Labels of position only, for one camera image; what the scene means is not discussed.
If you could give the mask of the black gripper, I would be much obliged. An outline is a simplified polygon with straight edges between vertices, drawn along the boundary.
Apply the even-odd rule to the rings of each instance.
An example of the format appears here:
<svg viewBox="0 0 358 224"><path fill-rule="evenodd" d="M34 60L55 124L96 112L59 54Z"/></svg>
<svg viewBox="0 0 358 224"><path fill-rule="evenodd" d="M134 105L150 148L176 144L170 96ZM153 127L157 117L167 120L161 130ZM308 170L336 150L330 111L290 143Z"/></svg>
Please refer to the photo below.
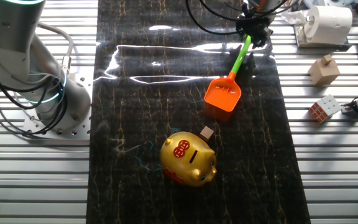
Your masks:
<svg viewBox="0 0 358 224"><path fill-rule="evenodd" d="M246 40L248 35L252 36L253 49L263 47L266 41L273 34L269 29L271 20L267 17L261 19L238 20L236 32L242 40Z"/></svg>

